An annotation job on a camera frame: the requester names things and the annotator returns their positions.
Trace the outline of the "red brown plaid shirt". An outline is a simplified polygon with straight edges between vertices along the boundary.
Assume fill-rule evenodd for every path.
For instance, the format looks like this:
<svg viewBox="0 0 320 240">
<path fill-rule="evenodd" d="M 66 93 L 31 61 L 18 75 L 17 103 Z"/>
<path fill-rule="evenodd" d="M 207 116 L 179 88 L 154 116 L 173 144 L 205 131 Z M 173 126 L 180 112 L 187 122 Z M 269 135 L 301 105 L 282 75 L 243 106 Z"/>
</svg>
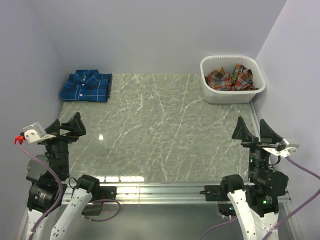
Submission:
<svg viewBox="0 0 320 240">
<path fill-rule="evenodd" d="M 207 85 L 217 91 L 255 91 L 251 69 L 237 64 L 232 72 L 225 72 L 223 67 L 212 71 L 205 78 Z"/>
</svg>

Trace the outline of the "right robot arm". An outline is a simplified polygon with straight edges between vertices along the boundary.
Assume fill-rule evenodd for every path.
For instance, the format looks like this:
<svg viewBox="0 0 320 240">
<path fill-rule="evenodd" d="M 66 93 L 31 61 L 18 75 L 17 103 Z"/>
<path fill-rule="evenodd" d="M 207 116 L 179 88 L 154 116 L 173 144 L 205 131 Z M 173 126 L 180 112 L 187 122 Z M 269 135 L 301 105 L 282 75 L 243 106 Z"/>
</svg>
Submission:
<svg viewBox="0 0 320 240">
<path fill-rule="evenodd" d="M 286 194 L 289 178 L 274 170 L 270 155 L 279 159 L 286 145 L 284 138 L 273 131 L 265 120 L 260 121 L 260 136 L 253 135 L 240 116 L 233 131 L 233 140 L 240 140 L 249 149 L 248 181 L 246 185 L 238 174 L 224 176 L 220 194 L 230 200 L 239 222 L 243 239 L 261 240 L 273 231 L 279 217 L 278 198 Z"/>
</svg>

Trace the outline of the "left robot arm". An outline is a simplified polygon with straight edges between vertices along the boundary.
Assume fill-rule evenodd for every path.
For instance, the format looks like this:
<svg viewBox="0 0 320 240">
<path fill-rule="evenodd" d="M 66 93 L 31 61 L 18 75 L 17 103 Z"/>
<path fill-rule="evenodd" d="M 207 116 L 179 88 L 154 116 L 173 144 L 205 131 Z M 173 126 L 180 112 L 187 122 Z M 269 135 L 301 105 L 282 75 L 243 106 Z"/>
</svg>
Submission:
<svg viewBox="0 0 320 240">
<path fill-rule="evenodd" d="M 69 144 L 86 135 L 81 114 L 76 112 L 67 122 L 55 120 L 47 128 L 38 122 L 23 129 L 21 137 L 28 144 L 44 145 L 46 152 L 31 158 L 26 179 L 28 192 L 27 240 L 65 240 L 68 226 L 81 215 L 86 204 L 101 195 L 99 179 L 83 175 L 76 181 L 71 201 L 58 221 L 55 221 L 70 177 Z"/>
</svg>

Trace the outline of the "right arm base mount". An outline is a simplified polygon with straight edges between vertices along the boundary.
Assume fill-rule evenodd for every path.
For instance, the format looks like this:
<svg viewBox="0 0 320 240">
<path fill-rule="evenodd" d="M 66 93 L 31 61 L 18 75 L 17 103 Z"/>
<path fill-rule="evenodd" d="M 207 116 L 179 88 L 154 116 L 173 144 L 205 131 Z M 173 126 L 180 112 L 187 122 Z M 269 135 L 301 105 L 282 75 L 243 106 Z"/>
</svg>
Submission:
<svg viewBox="0 0 320 240">
<path fill-rule="evenodd" d="M 205 185 L 204 190 L 199 192 L 204 195 L 206 202 L 221 202 L 226 200 L 220 185 Z"/>
</svg>

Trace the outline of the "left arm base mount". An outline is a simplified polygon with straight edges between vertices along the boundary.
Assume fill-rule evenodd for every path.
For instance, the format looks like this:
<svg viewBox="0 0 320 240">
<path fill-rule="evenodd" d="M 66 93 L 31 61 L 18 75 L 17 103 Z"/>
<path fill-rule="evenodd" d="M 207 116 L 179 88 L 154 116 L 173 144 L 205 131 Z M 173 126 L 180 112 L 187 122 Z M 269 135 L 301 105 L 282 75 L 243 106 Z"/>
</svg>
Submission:
<svg viewBox="0 0 320 240">
<path fill-rule="evenodd" d="M 115 200 L 116 195 L 117 195 L 116 186 L 100 186 L 96 199 L 97 200 L 102 200 L 102 199 Z"/>
</svg>

